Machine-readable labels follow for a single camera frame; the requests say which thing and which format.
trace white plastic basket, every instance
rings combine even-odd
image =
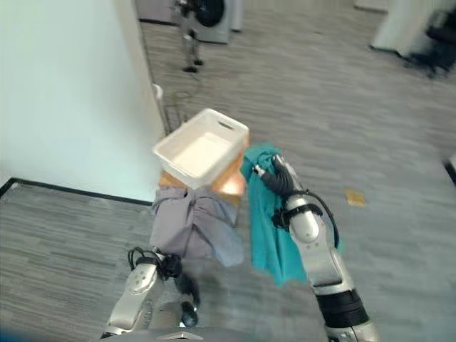
[[[236,159],[249,134],[246,125],[206,108],[154,146],[163,169],[196,189]]]

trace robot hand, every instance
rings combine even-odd
[[[378,342],[378,332],[336,249],[338,229],[331,211],[318,195],[304,190],[293,167],[282,156],[273,156],[272,163],[274,174],[258,165],[254,166],[254,172],[284,201],[284,207],[275,213],[272,220],[275,226],[290,232],[298,247],[326,323],[329,341]],[[309,202],[309,197],[316,198],[328,214],[333,225],[333,244],[326,238],[326,224],[321,219],[323,211],[317,204]]]

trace basket handle hole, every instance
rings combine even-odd
[[[233,127],[231,127],[230,125],[227,125],[226,123],[223,123],[222,121],[219,121],[218,123],[219,123],[219,125],[221,125],[222,127],[228,128],[229,130],[234,130]]]

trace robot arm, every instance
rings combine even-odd
[[[135,252],[141,254],[136,260]],[[175,278],[181,294],[192,295],[194,304],[199,303],[197,287],[182,273],[182,263],[177,255],[162,254],[155,247],[152,251],[136,247],[128,252],[128,261],[132,272],[127,278],[123,295],[110,315],[102,339],[149,327],[177,327],[181,320],[187,326],[197,323],[195,308],[187,301],[157,306],[169,277]]]
[[[378,342],[380,336],[369,319],[353,280],[343,260],[327,237],[321,208],[310,201],[308,190],[298,180],[294,169],[276,155],[276,174],[259,166],[254,168],[265,185],[284,199],[283,212],[275,225],[289,229],[297,245],[302,264],[326,322],[325,330],[332,342]],[[335,243],[338,243],[335,229]]]

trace white wall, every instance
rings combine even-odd
[[[11,174],[153,200],[163,127],[131,2],[2,0],[0,25]]]
[[[394,50],[402,56],[421,52],[428,43],[425,30],[432,13],[451,9],[455,4],[456,0],[394,0],[372,46]]]
[[[7,163],[6,160],[1,160],[0,159],[0,187],[4,185],[9,179],[11,178],[11,171],[9,164]]]

